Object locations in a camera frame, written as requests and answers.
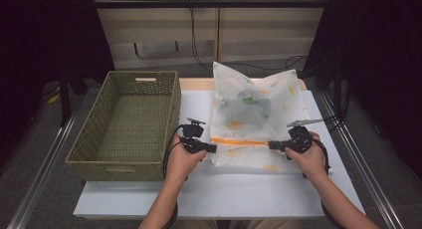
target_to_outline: orange strip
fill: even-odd
[[[218,142],[227,145],[268,145],[265,141],[233,140],[221,137],[211,137],[211,142]]]

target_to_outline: plastic bag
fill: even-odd
[[[297,171],[270,140],[290,139],[287,124],[308,118],[295,70],[253,81],[243,74],[214,63],[215,99],[210,140],[217,153],[214,165]]]

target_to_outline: table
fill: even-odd
[[[189,115],[209,122],[212,79],[180,79],[181,123]],[[310,118],[321,118],[311,92],[303,91]],[[313,125],[328,151],[330,178],[362,212],[363,207],[323,122]],[[204,127],[201,140],[209,140]],[[162,182],[88,181],[74,215],[88,219],[140,219]],[[180,219],[275,219],[323,216],[320,200],[302,174],[215,167],[205,158],[189,175],[178,197]]]

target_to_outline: person's right arm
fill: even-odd
[[[310,134],[319,140],[316,133],[310,132]],[[326,210],[340,225],[349,229],[378,228],[348,200],[326,175],[323,167],[323,153],[319,146],[313,143],[313,146],[303,154],[286,148],[286,155],[298,164],[301,171],[313,184]]]

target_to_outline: basket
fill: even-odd
[[[177,72],[109,72],[66,163],[88,181],[160,181],[179,123]]]

